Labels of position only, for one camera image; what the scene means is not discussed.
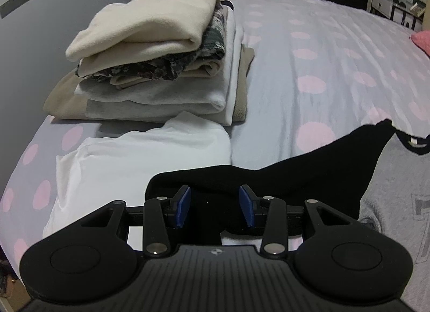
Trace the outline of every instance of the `bed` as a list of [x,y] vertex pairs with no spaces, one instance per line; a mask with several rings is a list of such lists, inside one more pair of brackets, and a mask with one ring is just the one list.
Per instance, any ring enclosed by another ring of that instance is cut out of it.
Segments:
[[[246,121],[226,128],[233,165],[265,167],[387,117],[409,134],[430,133],[430,60],[409,29],[321,0],[230,1],[256,55]],[[16,272],[55,202],[55,157],[87,137],[157,126],[45,119],[0,201],[0,244]]]

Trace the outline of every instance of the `ribbed black surface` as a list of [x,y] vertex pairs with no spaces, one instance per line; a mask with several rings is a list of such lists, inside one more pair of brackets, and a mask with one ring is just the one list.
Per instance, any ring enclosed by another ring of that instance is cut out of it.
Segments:
[[33,301],[25,312],[406,312],[400,301],[374,307],[327,302],[303,288],[289,266],[259,256],[254,247],[181,246],[150,260],[138,278],[98,303],[56,306]]

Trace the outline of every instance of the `pink pillow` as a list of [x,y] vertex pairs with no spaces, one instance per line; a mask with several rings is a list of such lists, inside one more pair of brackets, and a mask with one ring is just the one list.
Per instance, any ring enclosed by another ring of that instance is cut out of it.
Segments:
[[430,56],[430,31],[422,31],[411,35],[414,44]]

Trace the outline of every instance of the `circular pad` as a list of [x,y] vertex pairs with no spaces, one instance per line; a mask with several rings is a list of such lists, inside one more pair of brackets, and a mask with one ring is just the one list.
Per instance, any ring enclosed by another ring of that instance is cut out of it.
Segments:
[[51,265],[63,273],[83,273],[100,261],[100,253],[87,245],[69,245],[55,251]]
[[294,267],[317,294],[346,304],[400,298],[413,269],[404,247],[358,223],[317,230],[297,249]]
[[339,266],[354,271],[367,271],[382,261],[378,249],[364,243],[344,243],[332,251],[332,258]]
[[20,273],[30,295],[51,303],[95,301],[124,288],[136,272],[134,250],[107,228],[64,228],[30,247]]

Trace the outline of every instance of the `gray sweatshirt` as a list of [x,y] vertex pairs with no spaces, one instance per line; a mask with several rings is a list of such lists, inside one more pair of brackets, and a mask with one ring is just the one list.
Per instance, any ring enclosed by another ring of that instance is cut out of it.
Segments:
[[360,201],[359,221],[409,251],[414,271],[402,300],[416,311],[429,312],[430,144],[401,132],[393,135]]

